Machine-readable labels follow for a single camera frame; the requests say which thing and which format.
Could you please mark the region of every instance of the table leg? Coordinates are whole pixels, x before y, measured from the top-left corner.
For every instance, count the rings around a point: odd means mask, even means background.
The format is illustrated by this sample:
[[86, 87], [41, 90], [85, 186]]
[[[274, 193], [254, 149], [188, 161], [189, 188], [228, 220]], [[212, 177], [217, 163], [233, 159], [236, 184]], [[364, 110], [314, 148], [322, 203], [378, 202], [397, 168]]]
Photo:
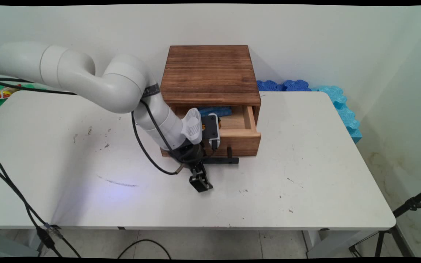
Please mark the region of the table leg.
[[334, 256], [340, 249], [348, 249], [349, 246], [357, 243], [358, 241], [366, 238], [373, 231], [331, 231], [329, 235], [322, 241], [313, 244], [310, 249], [308, 240], [306, 244], [308, 246], [308, 252], [306, 255], [308, 258], [328, 258]]

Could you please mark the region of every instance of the white table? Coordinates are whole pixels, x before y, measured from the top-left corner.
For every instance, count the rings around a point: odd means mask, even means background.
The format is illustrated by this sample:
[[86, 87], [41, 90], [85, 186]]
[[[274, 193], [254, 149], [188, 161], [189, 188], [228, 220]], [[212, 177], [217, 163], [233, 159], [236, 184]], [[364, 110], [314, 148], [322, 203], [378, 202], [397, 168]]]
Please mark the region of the white table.
[[[330, 235], [345, 243], [360, 230], [395, 225], [325, 93], [262, 92], [261, 100], [257, 156], [242, 157], [239, 165], [206, 165], [214, 189], [205, 193], [189, 184], [188, 170], [165, 175], [152, 166], [130, 114], [73, 95], [12, 95], [0, 107], [0, 161], [39, 215], [67, 228], [329, 228], [346, 230]], [[138, 132], [159, 166], [178, 167]], [[33, 228], [1, 179], [0, 228]], [[334, 250], [329, 243], [308, 255], [327, 255]]]

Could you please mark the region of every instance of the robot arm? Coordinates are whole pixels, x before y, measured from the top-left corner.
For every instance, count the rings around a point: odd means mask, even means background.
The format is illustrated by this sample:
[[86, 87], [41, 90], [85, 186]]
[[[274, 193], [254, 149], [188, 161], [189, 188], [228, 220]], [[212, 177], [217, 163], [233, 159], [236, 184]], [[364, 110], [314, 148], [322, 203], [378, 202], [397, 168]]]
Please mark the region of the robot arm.
[[[209, 115], [201, 120], [197, 108], [192, 108], [183, 119], [178, 118], [164, 102], [158, 83], [139, 58], [118, 55], [110, 62], [102, 77], [98, 77], [95, 76], [94, 61], [85, 53], [38, 42], [0, 43], [0, 75], [72, 91], [115, 113], [133, 111], [135, 122], [162, 149], [189, 166], [193, 173], [189, 182], [197, 191], [212, 188], [206, 178], [202, 161], [205, 151], [200, 143], [204, 124], [207, 126], [205, 138], [209, 140], [213, 153], [217, 150], [220, 141], [217, 115]], [[147, 88], [156, 88], [157, 92], [143, 96]]]
[[[187, 129], [183, 129], [182, 120], [164, 102], [161, 93], [143, 98], [147, 87], [158, 87], [158, 84], [147, 65], [132, 55], [116, 56], [102, 77], [98, 77], [95, 76], [94, 61], [85, 53], [39, 42], [0, 43], [0, 74], [72, 91], [115, 113], [134, 111], [137, 124], [162, 149], [170, 150], [146, 108], [139, 103], [142, 99], [149, 105], [171, 150], [179, 148], [186, 138], [191, 138]], [[199, 142], [200, 138], [192, 140], [193, 144]]]
[[0, 74], [72, 91], [115, 113], [134, 111], [145, 88], [157, 83], [134, 56], [116, 56], [97, 77], [89, 55], [38, 42], [0, 43]]

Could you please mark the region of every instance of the light blue foam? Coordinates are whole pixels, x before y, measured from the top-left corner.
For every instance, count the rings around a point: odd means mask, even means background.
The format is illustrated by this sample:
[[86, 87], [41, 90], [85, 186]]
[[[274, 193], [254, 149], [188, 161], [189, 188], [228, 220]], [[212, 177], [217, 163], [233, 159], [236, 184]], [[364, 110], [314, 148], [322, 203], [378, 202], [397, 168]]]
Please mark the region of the light blue foam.
[[347, 102], [347, 97], [343, 95], [344, 91], [336, 85], [322, 85], [318, 87], [318, 91], [329, 95], [336, 108], [342, 108]]
[[354, 133], [360, 126], [360, 122], [355, 120], [355, 113], [346, 105], [342, 106], [342, 108], [338, 108], [337, 112], [349, 133]]
[[356, 129], [353, 133], [350, 134], [352, 140], [357, 143], [363, 136], [361, 135], [360, 130]]

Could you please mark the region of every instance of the wooden box top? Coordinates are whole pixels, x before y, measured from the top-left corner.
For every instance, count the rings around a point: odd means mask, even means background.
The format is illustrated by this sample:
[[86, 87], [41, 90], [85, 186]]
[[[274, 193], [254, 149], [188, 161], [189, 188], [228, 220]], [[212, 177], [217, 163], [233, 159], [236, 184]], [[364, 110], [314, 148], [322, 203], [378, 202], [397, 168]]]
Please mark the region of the wooden box top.
[[160, 90], [170, 106], [260, 106], [247, 45], [170, 46]]

